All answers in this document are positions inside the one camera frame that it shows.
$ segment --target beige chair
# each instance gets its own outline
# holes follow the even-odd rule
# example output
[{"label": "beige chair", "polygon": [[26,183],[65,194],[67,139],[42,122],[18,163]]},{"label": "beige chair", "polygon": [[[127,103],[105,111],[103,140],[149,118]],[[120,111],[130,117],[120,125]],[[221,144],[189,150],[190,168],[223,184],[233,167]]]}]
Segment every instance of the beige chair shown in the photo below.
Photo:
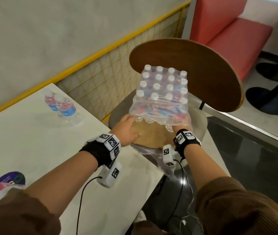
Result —
[{"label": "beige chair", "polygon": [[[142,43],[135,47],[129,57],[131,67],[141,73],[146,64],[151,66],[173,67],[187,71],[188,91],[201,99],[201,109],[194,107],[189,98],[189,113],[196,137],[202,141],[207,129],[207,118],[202,112],[204,102],[213,109],[231,112],[243,102],[243,91],[238,75],[233,68],[214,50],[202,44],[176,38],[158,39]],[[130,93],[111,113],[109,127],[113,128],[121,117],[128,113],[135,91]],[[145,121],[135,122],[133,130],[140,130],[142,136],[134,142],[136,145],[162,149],[172,144],[174,134],[165,126]]]}]

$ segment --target white shoe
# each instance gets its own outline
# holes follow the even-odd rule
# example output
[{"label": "white shoe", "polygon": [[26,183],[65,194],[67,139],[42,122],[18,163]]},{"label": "white shoe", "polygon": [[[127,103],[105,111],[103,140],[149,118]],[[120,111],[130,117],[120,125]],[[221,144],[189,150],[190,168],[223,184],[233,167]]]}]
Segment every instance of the white shoe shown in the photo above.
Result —
[{"label": "white shoe", "polygon": [[134,223],[138,223],[141,221],[146,220],[146,215],[144,214],[144,212],[142,210],[140,210],[140,212],[137,214],[137,217],[134,220]]}]

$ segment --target white bottle cap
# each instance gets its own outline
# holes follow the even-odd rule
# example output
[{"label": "white bottle cap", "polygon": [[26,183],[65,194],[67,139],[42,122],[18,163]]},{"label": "white bottle cap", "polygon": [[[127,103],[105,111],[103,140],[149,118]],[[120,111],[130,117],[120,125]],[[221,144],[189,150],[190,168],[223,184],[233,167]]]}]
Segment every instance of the white bottle cap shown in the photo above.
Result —
[{"label": "white bottle cap", "polygon": [[181,71],[180,76],[185,78],[187,76],[187,72],[186,71]]},{"label": "white bottle cap", "polygon": [[137,96],[138,97],[143,97],[144,96],[144,91],[143,90],[137,90]]},{"label": "white bottle cap", "polygon": [[169,74],[173,74],[175,72],[175,69],[174,68],[169,68],[168,72],[169,72]]},{"label": "white bottle cap", "polygon": [[160,90],[160,87],[161,87],[161,85],[158,84],[158,83],[154,83],[154,84],[153,84],[153,89],[154,89],[154,90]]},{"label": "white bottle cap", "polygon": [[187,88],[181,88],[181,89],[180,89],[180,93],[181,93],[181,94],[187,94],[187,92],[188,92],[188,89],[187,89]]},{"label": "white bottle cap", "polygon": [[180,80],[180,84],[181,84],[181,85],[186,85],[187,83],[188,83],[188,80],[187,80],[187,79],[184,79],[184,78],[183,78],[183,79]]},{"label": "white bottle cap", "polygon": [[157,100],[157,99],[158,99],[158,94],[157,94],[156,92],[153,92],[153,93],[151,94],[151,99]]},{"label": "white bottle cap", "polygon": [[187,103],[188,103],[188,99],[187,98],[184,98],[184,97],[180,98],[180,104],[185,105]]},{"label": "white bottle cap", "polygon": [[158,71],[158,72],[162,72],[162,71],[163,71],[163,67],[157,66],[157,71]]},{"label": "white bottle cap", "polygon": [[157,74],[155,76],[155,79],[158,80],[158,81],[162,80],[162,75],[161,74]]},{"label": "white bottle cap", "polygon": [[150,76],[150,74],[147,73],[147,72],[142,73],[142,77],[143,77],[143,78],[148,78],[149,76]]},{"label": "white bottle cap", "polygon": [[173,95],[172,95],[171,93],[167,93],[167,94],[165,95],[165,98],[166,98],[167,100],[171,101],[171,100],[173,99]]},{"label": "white bottle cap", "polygon": [[142,88],[145,88],[145,87],[146,87],[146,81],[141,81],[141,82],[140,82],[140,86],[141,86]]},{"label": "white bottle cap", "polygon": [[169,76],[168,76],[168,80],[169,80],[170,82],[173,82],[173,81],[175,80],[175,77],[174,77],[173,75],[169,75]]},{"label": "white bottle cap", "polygon": [[151,70],[151,65],[149,65],[149,64],[145,65],[144,69],[146,71],[150,71]]},{"label": "white bottle cap", "polygon": [[56,100],[56,102],[63,102],[64,97],[60,94],[55,94],[54,99]]},{"label": "white bottle cap", "polygon": [[168,84],[168,85],[166,86],[166,89],[167,89],[167,90],[174,90],[174,85],[173,85],[173,84]]},{"label": "white bottle cap", "polygon": [[42,89],[42,92],[43,92],[43,94],[44,94],[46,97],[53,96],[53,92],[52,92],[50,89],[48,89],[48,88]]}]

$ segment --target wristband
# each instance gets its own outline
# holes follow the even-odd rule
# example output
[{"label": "wristband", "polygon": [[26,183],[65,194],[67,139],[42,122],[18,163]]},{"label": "wristband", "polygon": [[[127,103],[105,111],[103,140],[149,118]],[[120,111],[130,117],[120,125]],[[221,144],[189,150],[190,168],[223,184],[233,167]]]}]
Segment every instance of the wristband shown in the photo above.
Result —
[{"label": "wristband", "polygon": [[121,151],[121,143],[115,135],[104,133],[88,140],[79,151],[91,153],[98,161],[98,167],[105,165],[110,169]]},{"label": "wristband", "polygon": [[198,144],[201,146],[200,140],[197,139],[196,136],[194,136],[192,132],[187,129],[179,130],[173,141],[176,146],[175,150],[180,154],[182,158],[180,162],[185,159],[184,150],[188,144]]}]

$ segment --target person's right arm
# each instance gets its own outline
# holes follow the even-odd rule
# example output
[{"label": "person's right arm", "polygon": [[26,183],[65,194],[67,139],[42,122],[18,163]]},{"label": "person's right arm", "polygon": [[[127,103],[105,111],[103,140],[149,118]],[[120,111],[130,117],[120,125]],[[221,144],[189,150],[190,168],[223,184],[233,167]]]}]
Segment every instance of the person's right arm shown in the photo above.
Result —
[{"label": "person's right arm", "polygon": [[[173,126],[175,134],[187,126]],[[278,234],[278,204],[246,190],[197,144],[187,145],[184,156],[199,190],[195,211],[206,234]]]}]

